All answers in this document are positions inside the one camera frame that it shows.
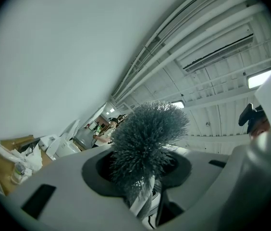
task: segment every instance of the black slot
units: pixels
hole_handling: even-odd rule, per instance
[[[187,158],[173,152],[170,152],[170,156],[172,158],[171,164],[163,167],[165,174],[160,180],[163,190],[177,187],[184,183],[192,168]]]
[[[49,201],[56,187],[43,184],[22,206],[22,210],[28,213],[31,217],[38,219],[43,208]]]
[[[224,168],[226,163],[225,162],[221,162],[221,161],[218,161],[218,160],[211,160],[209,161],[209,164],[212,164],[214,166],[218,166],[218,167],[221,167],[221,168]]]
[[[124,197],[124,194],[111,182],[112,154],[113,149],[108,149],[88,159],[82,167],[82,178],[93,191],[102,196]]]
[[[161,194],[161,200],[158,208],[156,226],[158,227],[172,220],[183,212],[184,211],[176,203],[170,202],[166,192],[163,192]]]

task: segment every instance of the table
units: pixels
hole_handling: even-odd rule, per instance
[[[1,141],[1,145],[3,145],[8,150],[18,149],[19,146],[25,142],[33,141],[33,135],[29,135],[26,137],[21,137],[13,140],[3,140]],[[43,167],[47,166],[52,162],[52,160],[46,155],[43,150],[40,150],[42,157]],[[17,185],[13,184],[10,180],[10,176],[14,169],[14,163],[8,161],[7,159],[0,156],[0,184],[4,191],[4,194],[7,196],[9,193],[15,190]]]

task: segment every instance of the white ceiling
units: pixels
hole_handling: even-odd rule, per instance
[[[115,106],[111,101],[108,101],[102,112],[102,116],[107,119],[112,117],[117,118],[119,115],[128,115],[130,112],[132,112],[132,109],[125,102],[119,106]]]
[[[180,0],[8,0],[0,11],[0,137],[60,134],[110,97]]]
[[[192,3],[167,25],[159,33],[158,38],[148,46],[150,52],[140,57],[121,90],[154,55],[170,44],[179,32],[188,28],[197,19],[209,16],[209,13],[229,0],[214,0],[211,3],[210,1],[213,0],[198,0]],[[167,63],[138,88],[133,87],[180,47],[187,45],[192,39],[203,35],[206,31],[209,32],[221,20],[236,13],[241,14],[242,10],[258,3],[257,0],[246,0],[206,22],[157,59],[134,84],[122,92],[122,95],[118,92],[113,95],[113,98],[117,103],[125,102],[132,108],[152,100],[168,102],[182,100],[185,104],[183,111],[188,115],[190,123],[188,134],[177,141],[176,145],[205,152],[231,154],[234,147],[249,141],[246,134],[247,125],[243,127],[238,125],[241,112],[248,103],[253,103],[255,107],[259,105],[254,96],[255,90],[247,87],[246,78],[271,67],[271,16],[267,10],[254,13],[217,32],[212,37],[199,41],[198,44]],[[190,17],[190,13],[196,7],[197,12]],[[187,20],[177,26],[185,15]],[[183,69],[194,60],[251,34],[253,34],[253,42],[244,48],[224,55],[195,72],[188,73]]]

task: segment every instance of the cable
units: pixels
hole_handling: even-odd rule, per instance
[[[155,229],[154,226],[151,225],[151,223],[150,223],[150,216],[148,216],[148,224],[149,224],[153,229]]]

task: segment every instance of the pipe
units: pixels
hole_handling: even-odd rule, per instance
[[[135,75],[135,77],[133,77],[130,80],[130,82],[125,86],[121,93],[116,97],[116,100],[123,95],[123,93],[139,78],[140,75],[142,75],[150,66],[153,65],[154,62],[156,62],[161,56],[163,56],[169,49],[175,46],[179,41],[181,41],[183,38],[188,36],[190,33],[194,32],[200,26],[204,25],[205,23],[212,20],[216,16],[224,13],[230,8],[245,1],[247,0],[228,0],[225,3],[221,4],[220,6],[218,6],[217,8],[213,9],[212,11],[206,13],[205,15],[197,19],[195,22],[193,22],[186,29],[177,34],[176,37],[174,37],[168,44],[166,44],[160,51],[158,51],[158,53],[155,56],[153,56],[149,60],[149,62],[145,64],[144,67]]]
[[[141,52],[138,54],[138,56],[136,57],[136,59],[134,60],[134,62],[132,63],[131,67],[129,68],[127,74],[125,75],[123,81],[121,82],[121,84],[119,85],[118,89],[115,91],[115,93],[113,94],[116,95],[117,92],[120,90],[120,88],[122,87],[123,83],[126,81],[128,75],[130,74],[131,70],[134,68],[136,62],[139,60],[139,58],[142,56],[142,54],[144,53],[146,47],[148,47],[150,45],[150,43],[155,39],[155,37],[168,25],[168,23],[171,22],[172,19],[174,19],[179,12],[183,11],[184,9],[186,9],[186,7],[193,2],[193,0],[186,0],[184,3],[182,3],[177,9],[174,10],[173,13],[170,14],[170,16],[158,27],[158,29],[156,30],[156,32],[149,38],[149,40],[147,41],[145,47],[143,47],[143,49],[141,50]]]
[[[151,195],[151,192],[155,185],[155,176],[152,176],[149,180],[149,188],[143,189],[144,192],[140,192],[139,196],[135,199],[132,206],[130,207],[130,211],[137,216],[140,210],[143,208],[144,204],[148,200]]]
[[[253,48],[255,48],[255,47],[261,46],[261,45],[263,45],[263,44],[269,43],[270,41],[271,41],[271,39],[268,39],[268,40],[266,40],[266,41],[264,41],[264,42],[261,42],[261,43],[259,43],[259,44],[250,46],[249,48],[247,48],[247,49],[245,49],[245,50],[243,50],[243,51],[239,51],[239,52],[235,53],[234,55],[231,55],[231,57],[236,56],[236,55],[239,55],[239,54],[241,54],[241,53],[243,53],[243,52],[249,51],[249,50],[251,50],[251,49],[253,49]],[[219,56],[218,58],[216,58],[217,60],[219,60],[220,58],[222,58],[222,59],[219,60],[219,61],[217,61],[217,62],[214,62],[213,64],[216,64],[216,63],[219,63],[219,62],[224,61],[224,60],[225,60],[225,59],[224,59],[224,56],[226,56],[226,55],[228,55],[228,53],[225,54],[225,55]],[[211,64],[211,62],[212,62],[212,61],[215,61],[216,59],[213,59],[213,60],[211,60],[211,61],[206,62],[205,64],[203,64],[203,67],[208,67],[208,66]]]
[[[203,41],[204,39],[211,37],[212,35],[220,32],[221,30],[226,29],[227,27],[248,18],[249,16],[252,16],[256,13],[259,13],[263,10],[265,10],[265,6],[262,4],[256,4],[253,6],[250,6],[244,10],[241,10],[237,12],[236,14],[233,14],[226,19],[218,22],[217,24],[213,25],[212,27],[206,29],[203,33],[198,35],[197,37],[190,40],[188,43],[186,43],[184,46],[179,48],[177,51],[175,51],[172,55],[167,57],[163,62],[161,62],[157,67],[155,67],[151,72],[149,72],[146,76],[144,76],[138,83],[136,83],[117,103],[120,103],[122,100],[124,100],[131,92],[133,92],[136,88],[138,88],[143,82],[148,80],[152,75],[154,75],[156,72],[158,72],[160,69],[162,69],[166,64],[176,59],[178,56],[186,52],[188,49],[192,48],[194,45],[197,45],[199,42]]]
[[[155,50],[166,40],[168,39],[177,29],[179,29],[185,22],[187,22],[190,18],[192,18],[194,15],[196,15],[198,12],[200,12],[201,10],[205,9],[207,6],[209,6],[210,4],[212,4],[213,2],[215,2],[216,0],[211,0],[208,1],[208,3],[206,3],[204,6],[203,4],[205,2],[207,2],[207,0],[205,0],[204,2],[200,3],[197,7],[195,7],[191,12],[189,12],[187,15],[185,15],[182,19],[180,19],[177,24],[175,24],[173,27],[171,27],[169,29],[169,31],[163,36],[163,38],[153,47],[153,49],[151,50],[151,53],[153,54],[155,52]],[[147,60],[148,55],[143,59],[143,63]]]

